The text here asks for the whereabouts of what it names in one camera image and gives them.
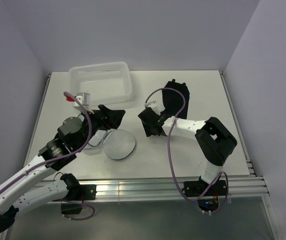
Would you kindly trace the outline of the white mesh laundry bag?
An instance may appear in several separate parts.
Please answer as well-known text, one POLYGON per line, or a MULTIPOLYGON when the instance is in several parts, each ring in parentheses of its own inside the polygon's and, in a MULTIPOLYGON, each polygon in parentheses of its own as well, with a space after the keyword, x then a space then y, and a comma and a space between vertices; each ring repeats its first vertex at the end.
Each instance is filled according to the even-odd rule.
MULTIPOLYGON (((80 130, 82 125, 82 120, 74 118, 74 130, 77 132, 80 130)), ((121 161, 127 158, 136 147, 136 140, 134 135, 129 131, 123 129, 110 129, 107 131, 99 130, 97 133, 91 137, 91 131, 89 131, 88 136, 90 140, 87 142, 85 151, 96 151, 101 149, 105 155, 115 161, 121 161)), ((86 140, 76 140, 76 146, 81 147, 86 140)))

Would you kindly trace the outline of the black bra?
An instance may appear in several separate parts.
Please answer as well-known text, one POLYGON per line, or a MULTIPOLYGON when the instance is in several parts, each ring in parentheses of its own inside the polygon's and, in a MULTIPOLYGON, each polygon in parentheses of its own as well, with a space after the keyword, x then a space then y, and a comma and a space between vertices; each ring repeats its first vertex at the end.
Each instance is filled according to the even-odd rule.
POLYGON ((172 120, 175 115, 180 119, 187 119, 190 92, 186 83, 177 83, 175 79, 168 81, 162 92, 162 102, 164 110, 160 115, 170 115, 172 120))

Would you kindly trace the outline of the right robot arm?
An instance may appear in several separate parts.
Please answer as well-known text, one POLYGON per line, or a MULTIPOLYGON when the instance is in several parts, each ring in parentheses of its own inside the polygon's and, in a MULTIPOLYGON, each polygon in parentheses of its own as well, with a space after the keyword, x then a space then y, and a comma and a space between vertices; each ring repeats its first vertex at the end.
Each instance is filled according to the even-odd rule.
POLYGON ((232 133, 216 117, 208 120, 180 119, 168 114, 159 115, 151 107, 145 108, 138 114, 146 136, 166 136, 167 154, 171 173, 175 184, 176 180, 172 163, 170 138, 171 136, 195 140, 203 155, 207 159, 206 168, 200 177, 199 189, 205 195, 210 195, 216 190, 216 182, 223 173, 222 169, 226 159, 237 146, 237 140, 232 133))

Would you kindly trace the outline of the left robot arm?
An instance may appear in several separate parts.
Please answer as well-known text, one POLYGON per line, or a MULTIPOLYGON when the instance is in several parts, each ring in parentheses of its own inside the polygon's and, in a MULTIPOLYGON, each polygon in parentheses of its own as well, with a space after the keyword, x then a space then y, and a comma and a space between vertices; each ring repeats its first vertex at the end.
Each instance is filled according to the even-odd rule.
POLYGON ((0 233, 10 228, 16 217, 51 201, 78 200, 81 186, 65 173, 47 186, 32 190, 37 183, 58 172, 76 158, 99 130, 117 129, 125 111, 99 105, 79 117, 69 117, 57 129, 54 139, 19 172, 0 185, 0 233))

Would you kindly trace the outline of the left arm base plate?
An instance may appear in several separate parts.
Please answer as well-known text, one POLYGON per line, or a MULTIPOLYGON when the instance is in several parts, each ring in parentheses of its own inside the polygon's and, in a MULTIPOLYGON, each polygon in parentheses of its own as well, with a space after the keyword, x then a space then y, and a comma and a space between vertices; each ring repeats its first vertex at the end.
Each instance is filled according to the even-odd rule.
POLYGON ((95 184, 81 184, 68 191, 63 200, 67 201, 93 201, 96 197, 95 184))

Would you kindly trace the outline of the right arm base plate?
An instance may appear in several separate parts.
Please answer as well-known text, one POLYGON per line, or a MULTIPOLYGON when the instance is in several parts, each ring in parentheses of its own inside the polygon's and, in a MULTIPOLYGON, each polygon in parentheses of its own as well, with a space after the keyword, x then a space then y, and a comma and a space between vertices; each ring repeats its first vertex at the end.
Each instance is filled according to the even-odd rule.
MULTIPOLYGON (((187 197, 198 197, 208 187, 203 180, 185 181, 182 191, 187 197)), ((227 193, 227 185, 225 180, 218 180, 204 194, 206 197, 224 196, 227 193)))

